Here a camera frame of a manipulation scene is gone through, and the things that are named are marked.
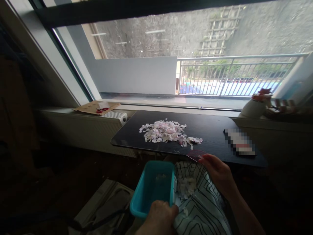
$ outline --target black tabletop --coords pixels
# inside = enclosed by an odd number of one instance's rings
[[[132,149],[144,149],[153,152],[186,155],[190,152],[190,145],[181,147],[176,141],[152,143],[145,142],[144,133],[139,133],[142,125],[155,121],[176,121],[181,125],[187,125],[185,134],[188,137],[202,138],[200,145],[194,144],[193,150],[202,150],[216,155],[224,162],[239,163],[245,165],[266,167],[267,161],[256,148],[255,158],[238,157],[228,146],[225,140],[225,128],[238,128],[233,120],[223,116],[211,116],[200,114],[183,114],[156,111],[137,111],[126,124],[113,136],[111,144]]]

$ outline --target striped cloth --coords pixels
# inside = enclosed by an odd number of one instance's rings
[[[197,189],[187,200],[178,198],[177,178],[193,177],[197,181]],[[206,168],[197,163],[177,162],[175,164],[175,204],[179,214],[174,221],[178,235],[210,235],[232,234],[228,220],[224,214],[224,200],[212,183]]]

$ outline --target teal plastic basket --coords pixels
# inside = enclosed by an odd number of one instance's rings
[[[175,166],[171,162],[147,162],[130,202],[130,212],[133,216],[145,219],[155,200],[167,201],[172,207],[174,170]]]

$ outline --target person's hand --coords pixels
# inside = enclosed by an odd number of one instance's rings
[[[238,196],[239,191],[229,166],[211,154],[203,155],[199,163],[207,168],[214,185],[228,201]]]
[[[154,201],[144,224],[136,235],[170,235],[173,232],[172,225],[177,215],[177,205],[170,208],[168,202]]]

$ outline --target white radiator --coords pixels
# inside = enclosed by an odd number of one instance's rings
[[[41,108],[34,110],[38,131],[42,137],[61,144],[83,149],[136,157],[132,149],[115,147],[111,138],[127,120],[126,113],[109,112],[91,116],[69,108]]]

